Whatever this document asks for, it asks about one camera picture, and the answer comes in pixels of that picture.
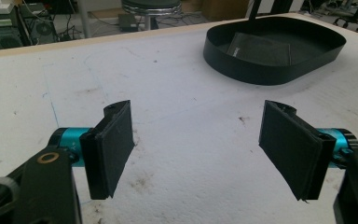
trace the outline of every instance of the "plastic tray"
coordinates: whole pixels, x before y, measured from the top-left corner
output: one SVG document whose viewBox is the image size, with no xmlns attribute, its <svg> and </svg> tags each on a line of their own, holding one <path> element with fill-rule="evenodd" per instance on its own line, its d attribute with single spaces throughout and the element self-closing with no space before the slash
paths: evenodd
<svg viewBox="0 0 358 224">
<path fill-rule="evenodd" d="M 228 55 L 236 33 L 290 44 L 291 64 L 271 66 Z M 346 42 L 339 33 L 312 22 L 268 17 L 211 28 L 206 35 L 203 56 L 212 68 L 225 76 L 257 85 L 280 85 L 331 63 Z"/>
</svg>

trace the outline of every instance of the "office chair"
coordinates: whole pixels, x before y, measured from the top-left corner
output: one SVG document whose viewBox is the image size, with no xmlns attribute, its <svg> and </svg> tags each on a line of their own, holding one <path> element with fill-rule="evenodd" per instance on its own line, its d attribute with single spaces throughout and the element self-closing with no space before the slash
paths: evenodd
<svg viewBox="0 0 358 224">
<path fill-rule="evenodd" d="M 353 16 L 341 16 L 338 17 L 333 24 L 338 25 L 338 21 L 343 20 L 345 23 L 342 25 L 343 28 L 347 28 L 349 23 L 356 23 L 358 24 L 358 8 Z"/>
<path fill-rule="evenodd" d="M 121 0 L 124 11 L 145 17 L 145 30 L 158 29 L 156 17 L 181 11 L 180 0 Z"/>
</svg>

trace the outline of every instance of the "chair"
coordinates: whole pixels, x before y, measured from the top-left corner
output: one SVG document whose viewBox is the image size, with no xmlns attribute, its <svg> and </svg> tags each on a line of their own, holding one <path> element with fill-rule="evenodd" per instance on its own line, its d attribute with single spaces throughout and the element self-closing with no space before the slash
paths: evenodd
<svg viewBox="0 0 358 224">
<path fill-rule="evenodd" d="M 156 17 L 181 11 L 180 0 L 121 0 L 124 11 L 145 17 L 145 30 L 158 29 Z"/>
<path fill-rule="evenodd" d="M 354 13 L 353 16 L 341 16 L 341 17 L 338 17 L 333 22 L 333 24 L 338 25 L 339 20 L 345 21 L 345 23 L 342 25 L 343 28 L 347 28 L 349 22 L 358 24 L 358 8 L 357 8 L 357 10 L 356 10 L 356 12 Z"/>
</svg>

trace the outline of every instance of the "black tray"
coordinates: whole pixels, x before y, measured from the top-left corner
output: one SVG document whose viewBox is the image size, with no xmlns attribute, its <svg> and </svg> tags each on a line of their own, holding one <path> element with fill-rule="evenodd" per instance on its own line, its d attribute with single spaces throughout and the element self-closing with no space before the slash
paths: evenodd
<svg viewBox="0 0 358 224">
<path fill-rule="evenodd" d="M 236 33 L 290 44 L 291 64 L 271 66 L 228 55 Z M 206 35 L 203 56 L 212 68 L 225 76 L 257 85 L 279 85 L 331 63 L 346 42 L 337 32 L 312 22 L 268 17 L 211 28 Z"/>
</svg>

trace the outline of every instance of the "table surface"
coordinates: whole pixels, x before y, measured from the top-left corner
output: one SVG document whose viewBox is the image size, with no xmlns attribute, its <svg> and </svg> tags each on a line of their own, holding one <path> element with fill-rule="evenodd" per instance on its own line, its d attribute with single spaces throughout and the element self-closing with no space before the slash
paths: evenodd
<svg viewBox="0 0 358 224">
<path fill-rule="evenodd" d="M 216 24 L 0 50 L 0 176 L 57 128 L 94 127 L 105 106 L 131 100 L 137 146 L 115 197 L 91 201 L 84 169 L 74 168 L 84 223 L 335 223 L 343 171 L 328 170 L 320 200 L 298 202 L 258 135 L 273 100 L 314 127 L 358 137 L 358 34 L 323 23 L 347 38 L 337 59 L 265 87 L 204 61 Z"/>
</svg>

